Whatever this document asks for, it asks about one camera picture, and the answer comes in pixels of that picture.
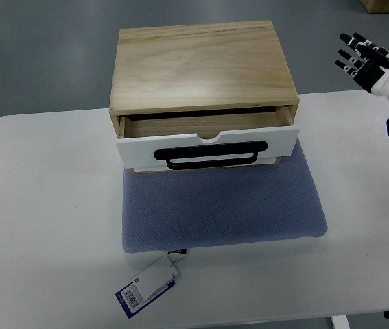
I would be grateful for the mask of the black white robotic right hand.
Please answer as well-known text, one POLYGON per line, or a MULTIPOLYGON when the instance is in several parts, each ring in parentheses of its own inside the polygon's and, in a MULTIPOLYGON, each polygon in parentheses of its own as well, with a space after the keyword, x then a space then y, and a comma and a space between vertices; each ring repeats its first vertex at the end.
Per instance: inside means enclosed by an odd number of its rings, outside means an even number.
POLYGON ((358 33, 351 36, 342 33, 340 40, 353 50, 357 57, 341 49, 338 53, 347 63, 337 60, 336 66, 350 75, 366 92, 385 97, 389 101, 389 51, 358 33))

